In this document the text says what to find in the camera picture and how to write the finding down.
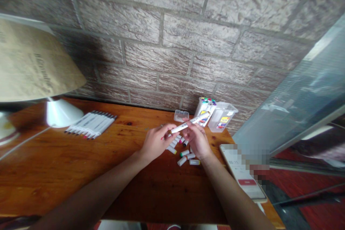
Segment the beige lamp shade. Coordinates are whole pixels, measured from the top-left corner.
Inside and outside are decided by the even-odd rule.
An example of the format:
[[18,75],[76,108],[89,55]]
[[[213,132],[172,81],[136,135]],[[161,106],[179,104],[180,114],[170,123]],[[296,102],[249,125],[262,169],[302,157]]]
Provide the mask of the beige lamp shade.
[[0,102],[61,95],[85,83],[56,37],[0,19]]

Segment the stone wall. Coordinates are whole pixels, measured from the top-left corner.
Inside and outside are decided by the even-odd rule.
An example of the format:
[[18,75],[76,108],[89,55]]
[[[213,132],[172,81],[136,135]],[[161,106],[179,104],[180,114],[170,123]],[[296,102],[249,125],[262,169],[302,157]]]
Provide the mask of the stone wall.
[[233,134],[344,13],[344,0],[0,0],[46,22],[88,83],[70,96],[191,113],[234,104]]

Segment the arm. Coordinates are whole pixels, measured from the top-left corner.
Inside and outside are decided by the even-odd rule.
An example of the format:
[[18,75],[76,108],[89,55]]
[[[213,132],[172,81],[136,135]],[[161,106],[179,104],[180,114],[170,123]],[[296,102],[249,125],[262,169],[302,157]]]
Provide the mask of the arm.
[[198,124],[187,124],[188,128],[183,130],[184,138],[189,140],[193,152],[200,159],[231,229],[275,229],[213,154],[204,129]]
[[167,131],[174,127],[174,124],[165,124],[151,129],[140,151],[136,151],[124,162],[74,193],[42,217],[30,230],[92,228],[127,184],[160,156],[179,134],[167,137]]

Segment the hand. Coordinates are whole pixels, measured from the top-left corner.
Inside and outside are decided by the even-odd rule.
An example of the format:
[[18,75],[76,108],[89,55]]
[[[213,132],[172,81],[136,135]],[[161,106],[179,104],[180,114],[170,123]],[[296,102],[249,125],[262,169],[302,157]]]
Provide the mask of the hand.
[[194,154],[200,160],[213,154],[210,144],[208,143],[206,133],[203,127],[198,123],[191,123],[189,119],[184,118],[187,122],[188,128],[185,128],[182,131],[183,137],[188,140]]
[[159,157],[170,143],[180,134],[176,132],[168,137],[168,130],[175,128],[175,124],[164,124],[150,129],[146,135],[144,145],[139,151],[140,155],[150,163]]

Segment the wooden desk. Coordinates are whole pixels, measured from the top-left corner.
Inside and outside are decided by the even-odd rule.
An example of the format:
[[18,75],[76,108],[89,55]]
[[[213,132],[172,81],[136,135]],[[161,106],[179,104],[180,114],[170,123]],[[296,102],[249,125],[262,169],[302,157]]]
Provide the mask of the wooden desk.
[[[93,101],[67,99],[85,113],[106,111],[118,118],[91,141],[49,129],[0,162],[0,216],[44,215],[83,185],[124,161],[141,148],[150,128],[174,123],[174,113]],[[40,103],[10,116],[18,139],[0,146],[0,156],[47,128]],[[205,128],[213,152],[230,134]],[[184,148],[176,147],[178,153]],[[104,215],[106,219],[179,224],[227,224],[221,205],[202,166],[177,165],[178,155],[165,151],[142,170]],[[263,204],[277,229],[284,225],[270,202]]]

